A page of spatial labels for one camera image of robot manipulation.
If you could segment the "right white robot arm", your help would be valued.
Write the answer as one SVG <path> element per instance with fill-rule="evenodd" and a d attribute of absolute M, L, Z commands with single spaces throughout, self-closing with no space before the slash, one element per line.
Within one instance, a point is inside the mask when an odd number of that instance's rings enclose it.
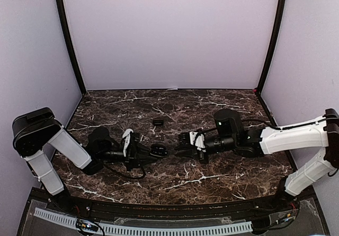
<path fill-rule="evenodd" d="M 291 198 L 321 177 L 332 176 L 338 171 L 338 113 L 335 109 L 326 109 L 324 115 L 296 125 L 248 130 L 235 110 L 220 109 L 214 113 L 213 119 L 215 136 L 208 137 L 201 129 L 181 133 L 176 155 L 207 163 L 210 154 L 225 151 L 233 151 L 245 158 L 259 158 L 286 150 L 320 148 L 305 165 L 280 181 L 279 189 L 270 201 L 276 212 L 284 210 Z"/>

